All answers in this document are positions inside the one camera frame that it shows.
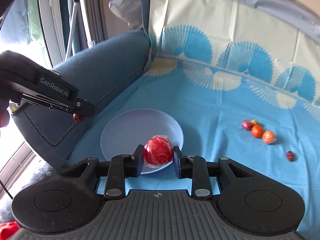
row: gray gripper base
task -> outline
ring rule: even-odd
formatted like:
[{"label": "gray gripper base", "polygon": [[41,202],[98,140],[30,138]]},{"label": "gray gripper base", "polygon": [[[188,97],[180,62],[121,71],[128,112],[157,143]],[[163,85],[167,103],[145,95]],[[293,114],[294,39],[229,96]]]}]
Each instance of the gray gripper base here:
[{"label": "gray gripper base", "polygon": [[131,190],[121,200],[108,201],[89,224],[59,235],[39,235],[21,229],[11,240],[301,240],[296,233],[251,236],[226,224],[207,201],[186,190]]}]

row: plate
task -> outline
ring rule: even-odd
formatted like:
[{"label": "plate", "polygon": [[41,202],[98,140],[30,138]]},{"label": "plate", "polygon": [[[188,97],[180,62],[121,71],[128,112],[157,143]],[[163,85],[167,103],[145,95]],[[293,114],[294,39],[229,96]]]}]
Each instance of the plate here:
[{"label": "plate", "polygon": [[[105,158],[132,154],[139,144],[145,145],[155,135],[167,135],[173,146],[182,149],[183,132],[178,122],[170,115],[153,109],[135,109],[112,119],[104,128],[100,146]],[[164,169],[172,162],[158,168],[143,166],[141,174]]]}]

